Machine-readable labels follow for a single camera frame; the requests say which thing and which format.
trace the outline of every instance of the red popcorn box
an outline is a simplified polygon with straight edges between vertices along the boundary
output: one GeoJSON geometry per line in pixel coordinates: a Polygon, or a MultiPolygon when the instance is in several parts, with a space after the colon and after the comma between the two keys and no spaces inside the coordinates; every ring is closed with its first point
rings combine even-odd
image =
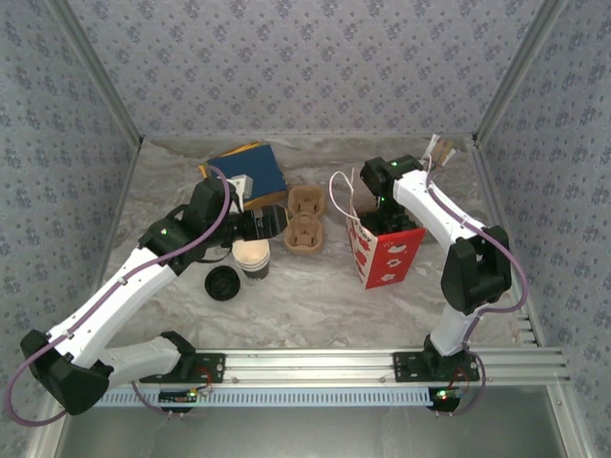
{"type": "MultiPolygon", "coordinates": [[[[359,214],[372,210],[373,195],[362,181],[362,186],[354,182],[354,179],[352,182],[355,191],[350,196],[348,212],[358,217],[359,214]],[[358,202],[356,195],[361,193],[367,193],[369,196],[365,196],[365,199],[361,197],[358,202]]],[[[356,219],[346,218],[346,225],[356,270],[365,289],[403,281],[427,232],[424,228],[416,228],[374,236],[356,219]]]]}

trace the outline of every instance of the brown cup carrier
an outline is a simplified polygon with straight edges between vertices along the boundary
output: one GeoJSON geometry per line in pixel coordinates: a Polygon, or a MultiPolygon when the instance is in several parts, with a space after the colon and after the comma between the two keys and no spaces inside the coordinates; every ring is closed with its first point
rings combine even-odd
{"type": "Polygon", "coordinates": [[[323,249],[325,227],[319,218],[327,211],[325,190],[315,184],[295,186],[288,193],[290,220],[284,244],[295,255],[311,255],[323,249]]]}

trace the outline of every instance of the white marble floor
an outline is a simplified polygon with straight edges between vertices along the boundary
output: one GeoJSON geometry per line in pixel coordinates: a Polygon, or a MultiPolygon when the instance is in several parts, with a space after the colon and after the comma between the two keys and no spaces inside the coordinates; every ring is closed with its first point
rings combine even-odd
{"type": "MultiPolygon", "coordinates": [[[[250,140],[146,140],[107,276],[127,259],[150,223],[188,201],[204,158],[250,140]]],[[[335,170],[360,170],[375,156],[421,156],[428,144],[427,139],[409,137],[268,141],[289,184],[323,186],[335,170]]],[[[436,182],[464,210],[486,219],[467,153],[457,155],[436,182]]],[[[364,291],[351,259],[344,218],[330,206],[323,223],[327,240],[320,254],[291,255],[282,238],[271,240],[268,278],[256,284],[242,281],[242,290],[229,302],[215,302],[204,290],[212,267],[192,265],[144,304],[111,346],[143,342],[165,330],[178,331],[200,348],[420,345],[444,306],[439,281],[445,257],[439,246],[425,239],[404,282],[364,291]]],[[[224,263],[231,265],[233,260],[224,263]]],[[[503,298],[499,305],[511,305],[510,299],[503,298]]],[[[515,317],[495,315],[479,325],[474,341],[511,344],[516,331],[515,317]]]]}

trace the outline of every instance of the stack of paper cups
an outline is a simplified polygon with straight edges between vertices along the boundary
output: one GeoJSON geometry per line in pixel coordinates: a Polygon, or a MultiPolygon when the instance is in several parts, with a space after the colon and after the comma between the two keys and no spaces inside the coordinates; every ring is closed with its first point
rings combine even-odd
{"type": "Polygon", "coordinates": [[[252,280],[262,280],[269,273],[269,242],[267,240],[233,243],[233,257],[244,274],[252,280]]]}

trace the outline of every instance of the patterned wallpaper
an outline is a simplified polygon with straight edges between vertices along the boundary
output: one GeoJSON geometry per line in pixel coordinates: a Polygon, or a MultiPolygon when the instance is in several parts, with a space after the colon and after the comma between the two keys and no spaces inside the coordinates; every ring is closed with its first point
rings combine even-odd
{"type": "Polygon", "coordinates": [[[611,4],[568,5],[485,150],[548,344],[611,456],[611,4]]]}
{"type": "Polygon", "coordinates": [[[539,0],[71,0],[143,135],[471,132],[539,0]]]}
{"type": "MultiPolygon", "coordinates": [[[[0,6],[0,391],[19,341],[88,297],[132,153],[44,2],[0,6]]],[[[42,388],[16,393],[32,418],[42,388]]],[[[30,431],[0,408],[0,456],[30,431]]]]}

